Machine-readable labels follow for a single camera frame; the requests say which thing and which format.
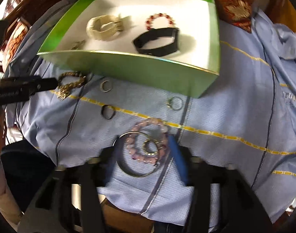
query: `gold chain bracelet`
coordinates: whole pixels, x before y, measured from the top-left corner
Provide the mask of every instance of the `gold chain bracelet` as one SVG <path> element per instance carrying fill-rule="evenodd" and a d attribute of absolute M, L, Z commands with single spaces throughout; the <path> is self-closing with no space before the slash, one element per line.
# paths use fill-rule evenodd
<path fill-rule="evenodd" d="M 66 76 L 79 77 L 79 80 L 76 82 L 71 82 L 65 85 L 62 85 L 61 82 Z M 66 99 L 70 95 L 70 90 L 80 88 L 85 84 L 85 76 L 81 72 L 65 72 L 58 77 L 58 95 L 57 98 L 61 100 Z"/>

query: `black strap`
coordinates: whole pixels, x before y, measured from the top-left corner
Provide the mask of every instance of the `black strap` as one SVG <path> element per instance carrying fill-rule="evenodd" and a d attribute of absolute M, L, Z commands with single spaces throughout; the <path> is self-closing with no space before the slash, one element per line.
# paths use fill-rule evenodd
<path fill-rule="evenodd" d="M 178 50 L 178 28 L 159 28 L 151 29 L 133 40 L 133 44 L 140 54 L 147 54 L 157 57 L 162 57 Z M 154 49 L 142 49 L 149 41 L 156 40 L 160 37 L 174 37 L 174 41 L 166 46 L 161 46 Z"/>

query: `bracelet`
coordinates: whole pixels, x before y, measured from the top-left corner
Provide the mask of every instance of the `bracelet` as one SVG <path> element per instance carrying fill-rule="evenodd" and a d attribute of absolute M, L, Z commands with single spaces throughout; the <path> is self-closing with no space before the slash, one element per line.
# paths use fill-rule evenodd
<path fill-rule="evenodd" d="M 139 132 L 139 131 L 129 131 L 129 132 L 126 132 L 126 133 L 122 134 L 122 135 L 119 137 L 119 139 L 122 139 L 124 136 L 127 136 L 127 135 L 130 136 L 131 134 L 132 134 L 132 135 L 138 135 L 138 134 L 141 134 L 141 135 L 146 136 L 149 140 L 152 140 L 152 138 L 150 138 L 147 134 L 145 134 L 145 133 L 143 133 L 143 132 Z M 130 175 L 130 176 L 132 176 L 132 177 L 135 177 L 135 178 L 143 178 L 143 177 L 146 177 L 146 176 L 148 176 L 148 175 L 154 173 L 155 171 L 157 171 L 157 169 L 158 169 L 159 166 L 160 166 L 159 163 L 156 163 L 156 164 L 154 165 L 154 168 L 153 168 L 152 171 L 150 171 L 150 172 L 148 172 L 148 173 L 145 173 L 145 174 L 137 174 L 137 173 L 133 172 L 133 171 L 132 171 L 132 170 L 131 170 L 131 169 L 130 169 L 125 163 L 123 163 L 123 162 L 121 161 L 121 158 L 122 158 L 122 157 L 117 157 L 117 160 L 116 160 L 116 163 L 117 163 L 117 165 L 119 166 L 119 168 L 120 168 L 124 173 L 126 173 L 126 174 L 128 174 L 128 175 Z"/>
<path fill-rule="evenodd" d="M 65 85 L 62 85 L 61 82 L 66 76 L 79 77 L 79 80 L 76 82 L 71 82 Z M 58 95 L 57 98 L 61 100 L 66 99 L 70 95 L 70 90 L 75 88 L 80 88 L 85 84 L 85 76 L 81 72 L 65 72 L 58 77 Z"/>
<path fill-rule="evenodd" d="M 155 20 L 158 17 L 165 17 L 169 21 L 169 26 L 168 27 L 175 27 L 173 19 L 169 15 L 166 15 L 166 14 L 163 14 L 163 13 L 158 13 L 158 14 L 154 14 L 154 15 L 147 18 L 147 21 L 146 21 L 146 29 L 147 29 L 147 31 L 153 29 L 152 28 L 152 22 L 153 22 L 153 20 Z"/>
<path fill-rule="evenodd" d="M 126 144 L 125 148 L 128 150 L 132 159 L 137 160 L 138 162 L 144 162 L 145 164 L 150 163 L 155 165 L 158 161 L 162 159 L 162 157 L 166 153 L 166 148 L 167 148 L 166 132 L 168 131 L 167 126 L 164 125 L 161 119 L 148 118 L 146 120 L 143 120 L 140 123 L 135 124 L 135 126 L 131 129 L 131 131 L 139 131 L 141 128 L 145 126 L 149 126 L 151 124 L 160 126 L 160 130 L 163 133 L 160 143 L 157 140 L 148 138 L 148 141 L 153 142 L 157 148 L 157 151 L 155 153 L 148 153 L 146 150 L 143 150 L 146 156 L 143 156 L 137 153 L 137 150 L 134 148 L 135 138 L 137 134 L 130 134 L 128 136 L 128 138 L 125 140 L 125 144 Z"/>
<path fill-rule="evenodd" d="M 101 27 L 104 24 L 113 23 L 107 30 L 101 31 Z M 111 15 L 104 15 L 94 17 L 88 21 L 86 26 L 86 33 L 90 38 L 95 40 L 107 40 L 117 32 L 123 31 L 123 24 L 120 17 Z"/>
<path fill-rule="evenodd" d="M 140 54 L 153 55 L 157 57 L 166 56 L 178 50 L 178 28 L 159 28 L 151 29 L 133 40 L 133 44 Z M 166 46 L 154 49 L 143 49 L 143 46 L 149 41 L 156 40 L 160 37 L 173 37 L 174 41 Z"/>

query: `ring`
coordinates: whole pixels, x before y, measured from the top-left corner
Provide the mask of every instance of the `ring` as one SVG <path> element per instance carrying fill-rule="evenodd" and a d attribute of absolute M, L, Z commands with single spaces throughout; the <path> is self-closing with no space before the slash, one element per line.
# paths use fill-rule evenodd
<path fill-rule="evenodd" d="M 140 134 L 140 135 L 144 135 L 145 137 L 147 137 L 147 139 L 155 142 L 150 136 L 148 136 L 147 134 L 143 133 L 143 132 L 140 132 L 140 131 L 129 131 L 129 132 L 126 132 L 124 134 L 122 134 L 119 139 L 121 139 L 122 137 L 128 135 L 128 134 L 133 134 L 133 133 L 136 133 L 136 134 Z M 127 168 L 126 164 L 123 163 L 120 161 L 119 157 L 117 157 L 117 160 L 116 160 L 116 163 L 117 165 L 119 166 L 119 168 L 124 172 L 126 173 L 127 175 L 130 175 L 132 177 L 135 177 L 135 178 L 143 178 L 143 177 L 146 177 L 152 173 L 154 173 L 155 171 L 157 171 L 157 169 L 159 168 L 160 164 L 158 164 L 158 161 L 157 163 L 155 164 L 155 167 L 152 171 L 148 172 L 148 173 L 145 173 L 145 174 L 136 174 L 134 173 L 131 169 Z"/>
<path fill-rule="evenodd" d="M 106 118 L 104 115 L 105 109 L 107 107 L 113 110 L 113 113 L 112 113 L 111 117 L 109 117 L 109 118 Z M 111 105 L 103 105 L 100 113 L 101 113 L 102 117 L 105 118 L 106 120 L 111 120 L 114 117 L 114 115 L 116 114 L 116 110 Z"/>
<path fill-rule="evenodd" d="M 180 105 L 179 108 L 174 109 L 173 106 L 172 106 L 172 104 L 173 104 L 173 100 L 176 99 L 176 98 L 180 100 L 181 105 Z M 181 110 L 183 108 L 184 101 L 182 100 L 182 98 L 180 98 L 178 96 L 174 96 L 174 97 L 168 99 L 168 101 L 166 102 L 166 105 L 167 105 L 168 108 L 177 111 L 177 110 Z"/>
<path fill-rule="evenodd" d="M 109 89 L 108 90 L 105 90 L 104 89 L 104 84 L 106 83 L 106 82 L 108 82 L 108 84 L 110 85 L 110 87 L 109 87 Z M 113 86 L 112 86 L 112 83 L 110 82 L 110 81 L 108 81 L 108 80 L 105 80 L 105 81 L 103 81 L 101 84 L 100 84 L 100 90 L 102 91 L 102 92 L 109 92 L 111 89 L 113 89 Z"/>
<path fill-rule="evenodd" d="M 159 142 L 157 140 L 146 139 L 145 142 L 143 143 L 142 147 L 141 147 L 141 150 L 144 152 L 144 154 L 146 154 L 148 156 L 154 156 L 154 155 L 158 154 L 158 151 L 157 152 L 148 152 L 148 150 L 146 149 L 146 145 L 149 142 L 154 142 L 156 146 L 158 146 L 158 144 L 159 144 Z"/>

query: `pink beaded bracelet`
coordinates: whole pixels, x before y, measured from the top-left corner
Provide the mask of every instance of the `pink beaded bracelet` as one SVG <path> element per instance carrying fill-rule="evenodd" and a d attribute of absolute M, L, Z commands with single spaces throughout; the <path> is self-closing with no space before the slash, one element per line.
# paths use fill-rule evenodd
<path fill-rule="evenodd" d="M 153 22 L 153 20 L 155 20 L 158 17 L 165 17 L 169 21 L 169 27 L 175 27 L 175 23 L 169 15 L 166 15 L 163 13 L 158 13 L 158 14 L 154 14 L 154 15 L 147 18 L 147 20 L 146 20 L 147 31 L 152 29 L 152 22 Z"/>
<path fill-rule="evenodd" d="M 155 165 L 158 161 L 160 161 L 162 159 L 162 157 L 165 155 L 166 153 L 166 147 L 167 147 L 167 138 L 166 138 L 166 132 L 168 131 L 167 126 L 164 125 L 163 121 L 161 119 L 157 119 L 157 118 L 148 118 L 146 120 L 143 120 L 140 123 L 137 123 L 131 131 L 139 131 L 141 128 L 148 126 L 148 125 L 158 125 L 160 126 L 160 130 L 163 133 L 162 134 L 162 139 L 160 142 L 154 140 L 153 142 L 155 143 L 155 145 L 157 146 L 157 152 L 156 153 L 147 153 L 144 150 L 144 153 L 146 153 L 146 156 L 143 156 L 141 154 L 137 153 L 137 150 L 134 147 L 135 144 L 135 138 L 138 134 L 129 134 L 128 138 L 125 140 L 125 144 L 126 144 L 126 149 L 128 150 L 128 152 L 130 153 L 132 159 L 137 160 L 139 162 L 144 162 L 145 164 L 151 163 L 152 165 Z"/>

